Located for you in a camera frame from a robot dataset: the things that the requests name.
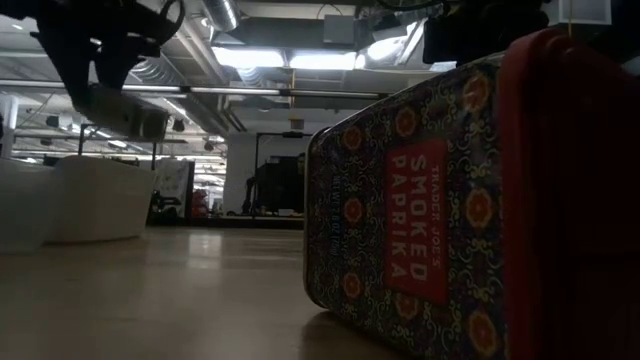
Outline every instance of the black equipment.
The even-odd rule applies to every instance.
[[[464,64],[505,50],[519,37],[542,30],[549,18],[541,0],[464,1],[425,23],[424,53],[427,64],[457,61]]]
[[[175,22],[167,19],[178,3]],[[143,57],[160,56],[160,46],[178,31],[183,0],[169,0],[160,13],[136,0],[2,0],[0,14],[36,20],[31,33],[53,62],[73,105],[101,126],[132,138],[162,139],[168,112],[120,92],[129,71]],[[89,84],[95,63],[99,85]]]
[[[246,181],[246,196],[242,214],[249,215],[264,210],[277,214],[279,209],[303,212],[304,175],[298,172],[298,157],[279,156],[277,163],[265,163],[258,168],[257,176]],[[258,192],[251,203],[252,190]]]

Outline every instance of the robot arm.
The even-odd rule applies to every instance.
[[[179,15],[173,22],[167,15],[176,2]],[[0,14],[36,20],[39,32],[31,35],[53,62],[76,110],[124,135],[164,136],[159,122],[166,125],[169,114],[120,91],[129,71],[143,57],[159,56],[160,47],[178,31],[185,16],[183,0],[167,1],[160,13],[136,0],[3,0]],[[89,84],[91,61],[99,85]],[[107,104],[111,111],[105,111]],[[146,130],[145,120],[153,120]]]

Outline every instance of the wall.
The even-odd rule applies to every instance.
[[[309,137],[284,139],[281,136],[260,138],[258,167],[271,156],[298,156],[307,151]],[[254,134],[233,134],[227,138],[227,177],[224,184],[223,210],[240,213],[244,202],[248,178],[253,176],[256,136]]]

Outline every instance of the cable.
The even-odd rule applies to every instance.
[[[445,2],[448,2],[448,1],[446,1],[446,0],[431,0],[431,1],[427,1],[427,2],[422,3],[422,4],[409,5],[409,6],[391,5],[388,2],[386,2],[385,0],[376,0],[376,2],[378,4],[380,4],[380,6],[382,6],[383,8],[388,9],[388,10],[392,10],[392,11],[414,11],[414,10],[425,9],[425,8],[428,8],[428,7],[431,7],[431,6],[444,4]]]
[[[18,130],[19,128],[21,128],[22,126],[24,126],[24,124],[26,124],[27,122],[29,122],[29,121],[30,121],[31,119],[33,119],[36,115],[40,114],[40,112],[41,112],[42,110],[44,110],[45,106],[47,106],[47,103],[49,102],[49,100],[51,100],[51,98],[53,97],[53,95],[54,95],[54,93],[51,93],[51,94],[49,95],[49,97],[48,97],[45,101],[43,101],[43,102],[42,102],[42,104],[40,104],[40,107],[38,107],[38,109],[36,109],[36,111],[34,111],[31,115],[29,115],[29,117],[28,117],[28,118],[24,119],[24,120],[20,123],[20,125],[16,126],[16,134],[18,133],[18,132],[17,132],[17,130]]]
[[[338,8],[337,6],[333,5],[333,4],[322,4],[322,6],[320,6],[320,9],[318,9],[318,13],[316,14],[316,19],[320,19],[320,13],[322,12],[322,9],[324,9],[325,7],[327,7],[327,5],[331,6],[332,8],[336,9],[336,11],[344,16],[344,14],[342,13],[342,11],[340,10],[340,8]]]

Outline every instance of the orange flower motif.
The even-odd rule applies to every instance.
[[[355,273],[347,273],[342,279],[342,288],[345,294],[351,299],[355,299],[360,295],[362,287],[360,285],[360,279]]]
[[[351,223],[357,223],[362,218],[362,203],[356,198],[347,200],[344,204],[344,217]]]
[[[396,310],[406,320],[413,319],[418,314],[418,299],[403,294],[396,295]]]
[[[469,79],[462,92],[465,110],[468,112],[482,110],[489,98],[489,91],[489,80],[486,76],[478,74]]]
[[[411,108],[403,108],[396,115],[396,132],[402,137],[413,134],[416,129],[416,113]]]
[[[473,189],[466,202],[467,220],[474,228],[482,229],[493,215],[491,196],[486,189]]]
[[[498,333],[489,315],[476,310],[469,317],[469,337],[473,347],[485,358],[490,358],[498,350]]]
[[[356,126],[347,129],[342,135],[342,142],[351,151],[358,150],[362,143],[362,132]]]

